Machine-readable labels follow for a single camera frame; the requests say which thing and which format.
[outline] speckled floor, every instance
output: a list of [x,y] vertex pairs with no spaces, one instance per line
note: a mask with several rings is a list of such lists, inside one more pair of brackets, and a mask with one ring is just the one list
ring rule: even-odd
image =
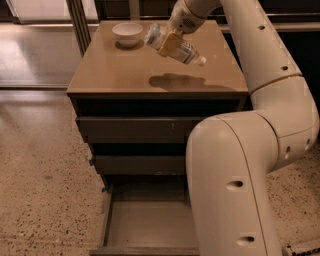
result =
[[267,181],[282,246],[320,238],[320,140]]
[[0,93],[0,255],[88,255],[103,183],[64,92]]

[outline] bottle label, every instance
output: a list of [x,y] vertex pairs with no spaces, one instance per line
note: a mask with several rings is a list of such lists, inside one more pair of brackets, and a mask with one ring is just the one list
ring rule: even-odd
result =
[[188,41],[184,41],[180,45],[180,47],[170,55],[170,57],[184,63],[192,53],[193,53],[193,50],[192,50],[191,43]]

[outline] drawer front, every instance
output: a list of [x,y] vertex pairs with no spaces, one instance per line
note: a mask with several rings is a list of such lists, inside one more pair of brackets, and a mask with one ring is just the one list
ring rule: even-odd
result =
[[87,143],[184,143],[203,118],[90,118],[76,119]]
[[185,175],[184,156],[95,156],[101,175]]

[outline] open drawer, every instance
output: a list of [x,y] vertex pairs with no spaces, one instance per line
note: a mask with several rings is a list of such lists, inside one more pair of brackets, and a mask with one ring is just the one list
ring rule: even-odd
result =
[[185,176],[117,176],[91,256],[199,255]]

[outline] glass wall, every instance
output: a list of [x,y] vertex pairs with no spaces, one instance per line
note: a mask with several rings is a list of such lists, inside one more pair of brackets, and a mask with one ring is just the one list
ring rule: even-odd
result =
[[[70,21],[65,0],[7,0],[21,23]],[[94,0],[82,0],[88,20],[97,20]]]

